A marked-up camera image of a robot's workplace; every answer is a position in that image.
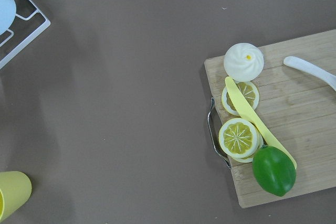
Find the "white plastic spoon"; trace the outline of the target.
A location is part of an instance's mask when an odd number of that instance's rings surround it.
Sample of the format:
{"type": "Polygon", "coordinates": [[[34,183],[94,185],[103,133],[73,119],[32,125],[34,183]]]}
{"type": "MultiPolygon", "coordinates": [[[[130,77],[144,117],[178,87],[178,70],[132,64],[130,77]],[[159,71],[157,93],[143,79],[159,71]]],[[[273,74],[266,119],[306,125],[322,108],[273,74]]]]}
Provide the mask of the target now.
{"type": "Polygon", "coordinates": [[[283,64],[317,77],[335,90],[335,75],[327,72],[326,70],[295,56],[285,57],[283,64]]]}

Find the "yellow plastic knife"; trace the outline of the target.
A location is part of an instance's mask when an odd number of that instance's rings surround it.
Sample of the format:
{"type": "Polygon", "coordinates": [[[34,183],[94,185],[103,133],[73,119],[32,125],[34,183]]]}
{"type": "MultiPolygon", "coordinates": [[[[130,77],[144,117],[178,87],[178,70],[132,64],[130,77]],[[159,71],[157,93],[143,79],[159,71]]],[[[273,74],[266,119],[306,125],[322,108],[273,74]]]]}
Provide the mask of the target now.
{"type": "Polygon", "coordinates": [[[227,88],[229,97],[240,117],[251,122],[258,129],[269,146],[276,147],[284,152],[292,161],[295,169],[297,169],[297,162],[295,159],[266,127],[260,117],[256,114],[255,110],[247,102],[231,77],[225,78],[225,87],[227,88]]]}

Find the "yellow lemon slice front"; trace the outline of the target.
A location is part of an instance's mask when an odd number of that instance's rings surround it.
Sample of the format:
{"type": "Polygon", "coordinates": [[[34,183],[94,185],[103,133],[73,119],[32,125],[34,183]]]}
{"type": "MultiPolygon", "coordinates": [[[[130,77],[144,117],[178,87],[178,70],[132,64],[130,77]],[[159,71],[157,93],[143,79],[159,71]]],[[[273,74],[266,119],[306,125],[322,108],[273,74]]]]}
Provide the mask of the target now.
{"type": "Polygon", "coordinates": [[[256,127],[241,118],[230,119],[224,123],[219,130],[218,141],[221,150],[240,163],[251,163],[254,154],[264,144],[256,127]]]}

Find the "yellow lemon slice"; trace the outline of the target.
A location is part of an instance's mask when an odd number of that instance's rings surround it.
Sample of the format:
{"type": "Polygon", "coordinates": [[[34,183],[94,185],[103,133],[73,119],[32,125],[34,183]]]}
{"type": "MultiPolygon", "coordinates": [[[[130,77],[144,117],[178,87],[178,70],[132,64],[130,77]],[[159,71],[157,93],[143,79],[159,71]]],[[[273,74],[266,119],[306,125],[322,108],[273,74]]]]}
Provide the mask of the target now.
{"type": "MultiPolygon", "coordinates": [[[[258,103],[259,103],[259,92],[257,87],[251,82],[238,82],[238,81],[234,81],[238,87],[238,89],[240,90],[240,92],[242,93],[242,95],[244,96],[244,98],[247,100],[247,102],[249,103],[249,105],[255,110],[258,103]]],[[[234,115],[234,116],[239,116],[239,113],[236,111],[230,97],[227,91],[227,88],[224,87],[223,91],[222,91],[222,96],[221,96],[221,102],[222,105],[224,107],[224,109],[234,115]]]]}
{"type": "Polygon", "coordinates": [[[230,119],[224,123],[219,130],[218,141],[221,150],[240,163],[251,163],[254,154],[264,144],[256,127],[241,118],[230,119]]]}

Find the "white toy bun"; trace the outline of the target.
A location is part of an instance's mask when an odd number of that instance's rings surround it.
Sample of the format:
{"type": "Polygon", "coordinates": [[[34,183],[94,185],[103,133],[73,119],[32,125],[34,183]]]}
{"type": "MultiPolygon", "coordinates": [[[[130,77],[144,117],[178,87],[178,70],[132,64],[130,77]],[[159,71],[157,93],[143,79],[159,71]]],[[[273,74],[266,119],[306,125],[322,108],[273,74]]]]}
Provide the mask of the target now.
{"type": "Polygon", "coordinates": [[[234,80],[252,81],[264,68],[264,54],[252,44],[238,43],[227,50],[223,65],[226,73],[234,80]]]}

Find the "yellow lemon slice back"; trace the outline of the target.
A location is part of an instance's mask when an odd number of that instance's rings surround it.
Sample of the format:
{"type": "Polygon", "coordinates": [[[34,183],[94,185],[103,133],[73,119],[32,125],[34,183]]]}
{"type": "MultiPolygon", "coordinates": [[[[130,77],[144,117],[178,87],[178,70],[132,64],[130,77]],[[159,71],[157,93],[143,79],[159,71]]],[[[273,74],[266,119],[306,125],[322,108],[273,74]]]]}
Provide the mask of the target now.
{"type": "MultiPolygon", "coordinates": [[[[249,103],[249,105],[255,110],[258,103],[259,103],[259,92],[257,87],[251,82],[238,82],[238,81],[234,81],[238,87],[238,89],[240,90],[240,92],[242,93],[242,95],[244,96],[244,98],[247,100],[247,102],[249,103]]],[[[234,116],[239,116],[239,113],[236,111],[230,97],[227,91],[227,88],[224,87],[223,91],[222,91],[222,96],[221,96],[221,102],[222,105],[224,107],[224,109],[234,115],[234,116]]]]}

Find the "green toy lime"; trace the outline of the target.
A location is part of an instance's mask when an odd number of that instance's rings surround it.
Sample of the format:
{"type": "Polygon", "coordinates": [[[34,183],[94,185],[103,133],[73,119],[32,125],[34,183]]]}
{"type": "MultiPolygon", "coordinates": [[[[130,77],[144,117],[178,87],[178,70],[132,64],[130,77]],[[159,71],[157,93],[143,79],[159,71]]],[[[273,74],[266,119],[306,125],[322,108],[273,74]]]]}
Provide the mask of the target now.
{"type": "Polygon", "coordinates": [[[278,197],[289,192],[296,181],[296,169],[281,150],[264,145],[254,155],[253,174],[260,187],[278,197]]]}

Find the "wooden cutting board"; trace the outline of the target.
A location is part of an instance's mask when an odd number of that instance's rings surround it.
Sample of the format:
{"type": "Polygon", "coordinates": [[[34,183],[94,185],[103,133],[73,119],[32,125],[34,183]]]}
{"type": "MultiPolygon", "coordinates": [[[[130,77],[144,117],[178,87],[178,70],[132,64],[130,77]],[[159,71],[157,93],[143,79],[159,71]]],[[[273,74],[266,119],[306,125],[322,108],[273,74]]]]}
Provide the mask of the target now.
{"type": "Polygon", "coordinates": [[[335,91],[322,80],[285,66],[296,56],[335,73],[335,31],[262,46],[265,65],[254,80],[256,113],[297,162],[286,198],[335,187],[335,91]]]}

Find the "yellow plastic cup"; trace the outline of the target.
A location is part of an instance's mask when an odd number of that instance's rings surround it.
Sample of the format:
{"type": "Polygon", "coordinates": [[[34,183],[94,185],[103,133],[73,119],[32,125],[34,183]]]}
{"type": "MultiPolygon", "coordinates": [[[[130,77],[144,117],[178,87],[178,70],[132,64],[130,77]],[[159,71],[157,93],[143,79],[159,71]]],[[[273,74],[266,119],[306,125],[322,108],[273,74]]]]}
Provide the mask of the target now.
{"type": "Polygon", "coordinates": [[[31,184],[28,176],[20,171],[1,172],[1,222],[30,198],[31,184]]]}

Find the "blue cup on rack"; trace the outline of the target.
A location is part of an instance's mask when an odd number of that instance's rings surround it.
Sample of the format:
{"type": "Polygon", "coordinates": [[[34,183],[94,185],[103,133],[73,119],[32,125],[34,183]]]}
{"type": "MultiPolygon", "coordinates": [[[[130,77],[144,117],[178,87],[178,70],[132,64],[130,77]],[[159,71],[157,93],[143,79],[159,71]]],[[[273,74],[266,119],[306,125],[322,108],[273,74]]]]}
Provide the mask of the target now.
{"type": "Polygon", "coordinates": [[[16,3],[14,0],[1,0],[0,9],[0,34],[2,35],[8,28],[10,28],[16,16],[16,3]]]}

